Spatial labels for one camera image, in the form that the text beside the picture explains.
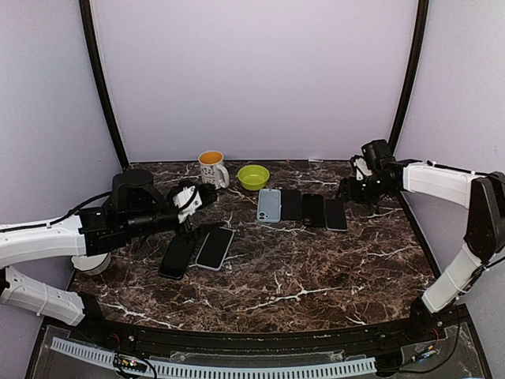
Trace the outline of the black phone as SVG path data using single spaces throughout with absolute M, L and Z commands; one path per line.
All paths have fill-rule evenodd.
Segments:
M 174 236 L 159 266 L 158 274 L 171 280 L 182 280 L 196 242 L 192 238 Z
M 297 189 L 281 190 L 281 220 L 300 221 L 302 219 L 301 191 Z

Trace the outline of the dark green phone case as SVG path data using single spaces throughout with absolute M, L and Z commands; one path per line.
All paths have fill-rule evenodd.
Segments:
M 324 197 L 316 193 L 302 195 L 302 223 L 306 227 L 325 227 Z

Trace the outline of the light blue phone case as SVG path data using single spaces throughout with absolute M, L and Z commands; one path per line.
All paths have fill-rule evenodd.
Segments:
M 278 223 L 281 220 L 281 190 L 261 189 L 256 219 L 261 223 Z

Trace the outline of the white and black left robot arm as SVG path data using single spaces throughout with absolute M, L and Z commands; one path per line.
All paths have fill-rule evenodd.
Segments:
M 173 231 L 188 240 L 214 229 L 197 229 L 189 221 L 196 211 L 218 199 L 211 183 L 181 181 L 168 195 L 155 188 L 150 171 L 116 174 L 109 192 L 95 195 L 56 220 L 19 223 L 1 229 L 1 303 L 51 317 L 81 332 L 94 344 L 111 338 L 91 295 L 64 291 L 30 278 L 15 265 L 49 257 L 70 257 L 73 267 L 89 275 L 103 272 L 111 252 L 135 238 Z

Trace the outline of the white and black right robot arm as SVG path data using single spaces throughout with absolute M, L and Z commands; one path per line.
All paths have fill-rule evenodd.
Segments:
M 396 159 L 385 140 L 363 145 L 337 196 L 377 205 L 407 201 L 440 273 L 410 307 L 402 334 L 427 336 L 468 294 L 504 250 L 504 174 L 451 167 L 431 160 Z

